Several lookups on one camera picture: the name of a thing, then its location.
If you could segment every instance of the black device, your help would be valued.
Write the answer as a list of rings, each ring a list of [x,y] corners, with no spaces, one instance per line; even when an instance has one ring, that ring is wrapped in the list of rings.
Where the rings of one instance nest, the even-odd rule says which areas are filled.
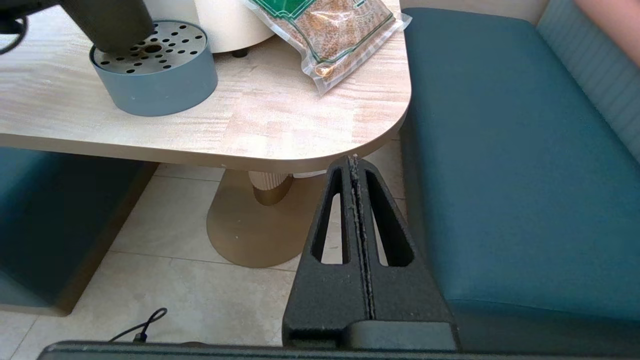
[[[321,263],[324,240],[338,193],[343,264],[327,265]],[[379,261],[374,216],[388,266]],[[39,360],[605,359],[460,352],[454,318],[391,193],[374,165],[354,157],[328,170],[282,320],[282,342],[278,348],[64,341]]]
[[[107,53],[126,51],[153,32],[143,0],[0,0],[0,33],[17,34],[21,40],[28,15],[58,4],[96,47]]]

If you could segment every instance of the teal upholstered bench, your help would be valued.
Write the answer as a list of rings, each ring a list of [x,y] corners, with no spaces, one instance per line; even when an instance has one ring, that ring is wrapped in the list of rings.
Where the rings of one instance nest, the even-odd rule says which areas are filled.
[[[406,13],[408,223],[463,350],[640,356],[640,71],[567,0]]]
[[[0,310],[70,313],[155,166],[0,147]]]

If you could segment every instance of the table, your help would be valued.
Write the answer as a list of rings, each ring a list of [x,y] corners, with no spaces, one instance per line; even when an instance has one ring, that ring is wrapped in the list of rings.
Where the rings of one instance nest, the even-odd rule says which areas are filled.
[[[385,2],[399,11],[398,0]],[[226,168],[207,230],[222,256],[244,266],[302,250],[324,180],[291,174],[380,148],[411,96],[402,33],[322,97],[298,52],[273,37],[245,58],[216,55],[220,82],[202,104],[137,117],[113,104],[89,62],[91,43],[61,8],[30,25],[0,59],[0,146]]]

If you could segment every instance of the white wall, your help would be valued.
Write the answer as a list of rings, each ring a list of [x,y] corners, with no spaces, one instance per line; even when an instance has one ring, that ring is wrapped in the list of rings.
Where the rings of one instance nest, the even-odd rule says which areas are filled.
[[[537,23],[548,0],[400,0],[402,8],[438,8],[487,13]]]

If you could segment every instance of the perforated metal lid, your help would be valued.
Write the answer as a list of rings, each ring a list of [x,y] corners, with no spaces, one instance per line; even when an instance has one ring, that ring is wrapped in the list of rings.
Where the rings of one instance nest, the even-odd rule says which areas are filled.
[[[199,28],[175,21],[156,21],[155,30],[127,54],[96,49],[95,64],[117,74],[154,74],[183,65],[207,48],[207,35]]]

